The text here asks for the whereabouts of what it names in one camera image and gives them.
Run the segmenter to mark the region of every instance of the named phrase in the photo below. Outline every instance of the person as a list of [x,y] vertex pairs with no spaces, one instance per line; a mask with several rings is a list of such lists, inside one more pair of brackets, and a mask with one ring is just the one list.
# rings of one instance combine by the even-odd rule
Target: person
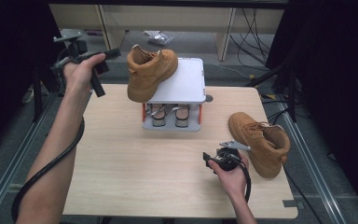
[[[101,53],[80,64],[68,63],[64,67],[65,95],[48,137],[27,175],[27,181],[74,141],[90,97],[91,69],[104,58],[105,55]],[[60,223],[74,171],[75,155],[76,148],[26,192],[20,204],[16,223]],[[244,156],[241,156],[241,159],[245,164],[249,163]],[[243,197],[246,180],[241,168],[225,172],[213,161],[209,163],[231,200],[239,223],[255,223],[255,218]]]

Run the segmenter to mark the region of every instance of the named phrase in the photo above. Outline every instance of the boot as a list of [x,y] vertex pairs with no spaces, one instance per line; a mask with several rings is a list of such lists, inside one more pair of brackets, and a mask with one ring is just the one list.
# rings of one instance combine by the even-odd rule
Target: boot
[[289,137],[281,126],[257,122],[237,112],[228,119],[228,129],[237,142],[251,148],[249,159],[261,176],[273,178],[279,174],[290,149]]
[[157,91],[158,84],[176,71],[178,57],[170,49],[148,52],[135,45],[127,57],[127,63],[130,70],[127,94],[134,102],[146,103]]

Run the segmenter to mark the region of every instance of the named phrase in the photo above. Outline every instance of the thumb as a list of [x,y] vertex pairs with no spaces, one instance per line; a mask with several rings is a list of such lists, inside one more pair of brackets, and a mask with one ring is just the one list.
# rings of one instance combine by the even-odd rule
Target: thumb
[[94,65],[96,65],[97,63],[101,63],[103,62],[103,60],[105,59],[105,54],[104,53],[100,53],[100,54],[96,54],[93,55],[92,57],[90,57],[89,59],[85,60],[82,62],[82,64],[86,67],[88,67],[89,69],[91,69]]
[[224,170],[222,170],[222,168],[220,168],[219,164],[217,164],[215,161],[208,160],[208,164],[211,166],[211,168],[214,170],[214,172],[217,175],[219,175],[220,173],[224,172]]

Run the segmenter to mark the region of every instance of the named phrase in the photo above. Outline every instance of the wooden table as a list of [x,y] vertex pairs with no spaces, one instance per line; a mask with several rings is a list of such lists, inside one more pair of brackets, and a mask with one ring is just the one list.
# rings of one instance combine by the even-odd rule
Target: wooden table
[[[257,90],[206,87],[200,131],[159,132],[142,128],[142,104],[127,97],[127,85],[103,85],[85,113],[86,131],[77,146],[76,165],[64,213],[110,217],[235,217],[234,210],[202,152],[215,155],[232,139],[231,114],[242,111],[267,121]],[[283,171],[273,179],[249,168],[249,200],[256,218],[295,218],[296,207]]]

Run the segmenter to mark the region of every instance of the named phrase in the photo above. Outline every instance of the shoe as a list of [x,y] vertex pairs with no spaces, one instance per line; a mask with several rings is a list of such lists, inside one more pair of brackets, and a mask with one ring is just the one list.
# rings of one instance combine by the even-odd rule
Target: shoe
[[279,125],[257,122],[243,112],[232,114],[228,129],[233,138],[248,147],[255,170],[265,178],[279,174],[290,149],[290,140]]
[[158,84],[173,75],[178,57],[170,49],[148,52],[139,45],[132,47],[127,56],[130,80],[128,97],[138,103],[146,103],[157,91]]
[[154,127],[162,127],[165,125],[164,105],[152,104],[152,119]]
[[188,115],[190,112],[190,105],[178,105],[175,115],[176,122],[175,126],[178,128],[186,128],[188,127]]

